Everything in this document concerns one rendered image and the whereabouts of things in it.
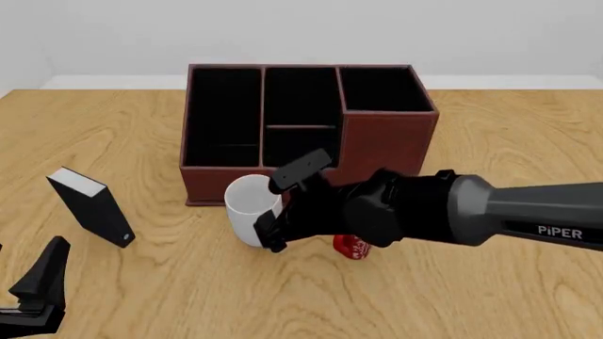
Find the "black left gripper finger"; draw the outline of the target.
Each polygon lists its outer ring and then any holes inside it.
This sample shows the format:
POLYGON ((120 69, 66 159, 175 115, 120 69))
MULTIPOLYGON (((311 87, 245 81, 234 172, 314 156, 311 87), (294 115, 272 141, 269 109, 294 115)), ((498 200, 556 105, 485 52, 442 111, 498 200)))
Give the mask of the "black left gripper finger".
POLYGON ((65 308, 64 279, 71 245, 63 236, 54 236, 39 259, 8 290, 20 303, 65 308))

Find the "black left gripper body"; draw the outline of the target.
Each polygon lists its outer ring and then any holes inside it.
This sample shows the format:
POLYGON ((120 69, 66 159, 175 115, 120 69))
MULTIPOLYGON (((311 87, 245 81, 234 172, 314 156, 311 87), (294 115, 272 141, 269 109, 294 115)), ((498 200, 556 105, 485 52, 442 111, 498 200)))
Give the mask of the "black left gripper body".
POLYGON ((38 301, 0 307, 0 334, 56 333, 64 315, 63 306, 38 301))

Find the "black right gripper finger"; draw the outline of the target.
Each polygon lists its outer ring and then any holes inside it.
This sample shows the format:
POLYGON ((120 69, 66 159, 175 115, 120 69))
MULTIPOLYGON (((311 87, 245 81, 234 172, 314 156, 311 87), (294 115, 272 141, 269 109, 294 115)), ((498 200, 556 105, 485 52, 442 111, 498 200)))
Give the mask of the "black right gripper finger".
POLYGON ((260 215, 253 225, 262 248, 279 253, 286 248, 282 227, 286 224, 286 214, 289 208, 285 208, 280 214, 268 210, 260 215))

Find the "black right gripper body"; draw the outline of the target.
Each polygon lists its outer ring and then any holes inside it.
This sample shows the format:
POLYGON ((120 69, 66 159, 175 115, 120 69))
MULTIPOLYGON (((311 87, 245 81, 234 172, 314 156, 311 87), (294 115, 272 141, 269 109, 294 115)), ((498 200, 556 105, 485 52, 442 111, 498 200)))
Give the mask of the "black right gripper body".
POLYGON ((340 198, 339 189, 324 178, 311 178, 292 188, 283 211, 283 240, 350 234, 341 214, 340 198))

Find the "white mug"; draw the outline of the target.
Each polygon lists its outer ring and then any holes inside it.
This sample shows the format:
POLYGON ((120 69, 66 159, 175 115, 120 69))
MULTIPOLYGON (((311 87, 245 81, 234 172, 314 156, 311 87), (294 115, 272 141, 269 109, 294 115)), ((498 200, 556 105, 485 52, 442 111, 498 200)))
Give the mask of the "white mug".
POLYGON ((227 186, 224 202, 238 239, 251 247, 262 248, 254 223, 267 211, 278 217, 283 210, 282 196, 269 191, 269 177, 248 174, 237 178, 227 186))

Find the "red patterned mug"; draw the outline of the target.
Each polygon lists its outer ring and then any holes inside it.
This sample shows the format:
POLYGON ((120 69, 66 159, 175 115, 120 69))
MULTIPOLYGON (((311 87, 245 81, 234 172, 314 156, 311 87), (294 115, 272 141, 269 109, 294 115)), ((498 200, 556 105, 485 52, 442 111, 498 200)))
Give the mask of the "red patterned mug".
POLYGON ((352 260, 365 259, 371 250, 371 245, 351 234, 335 235, 333 247, 337 252, 352 260))

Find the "red-brown desk caddy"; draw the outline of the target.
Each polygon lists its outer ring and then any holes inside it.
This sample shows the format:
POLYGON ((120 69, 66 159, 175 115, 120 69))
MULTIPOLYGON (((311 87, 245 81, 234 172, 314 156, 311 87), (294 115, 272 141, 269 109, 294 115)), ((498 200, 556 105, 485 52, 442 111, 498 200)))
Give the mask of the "red-brown desk caddy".
POLYGON ((337 185, 415 175, 439 118, 409 65, 190 64, 179 168, 187 205, 223 205, 238 177, 315 149, 337 185))

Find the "small flat black plate on stalk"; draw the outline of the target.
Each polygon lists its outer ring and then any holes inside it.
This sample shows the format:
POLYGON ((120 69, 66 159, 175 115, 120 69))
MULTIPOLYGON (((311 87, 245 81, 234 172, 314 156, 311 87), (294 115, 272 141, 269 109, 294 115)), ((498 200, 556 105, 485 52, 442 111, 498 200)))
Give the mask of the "small flat black plate on stalk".
POLYGON ((272 194, 284 194, 293 188, 306 191, 310 180, 319 177, 331 163, 332 158, 324 149, 316 149, 274 171, 269 177, 269 191, 272 194))

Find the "black book with white pages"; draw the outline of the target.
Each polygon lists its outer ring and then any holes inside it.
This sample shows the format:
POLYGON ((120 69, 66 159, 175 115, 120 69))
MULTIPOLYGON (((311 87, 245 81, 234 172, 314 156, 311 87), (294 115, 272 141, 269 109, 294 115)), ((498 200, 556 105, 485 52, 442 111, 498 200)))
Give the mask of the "black book with white pages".
POLYGON ((136 239, 108 186, 65 167, 46 179, 86 231, 119 248, 136 239))

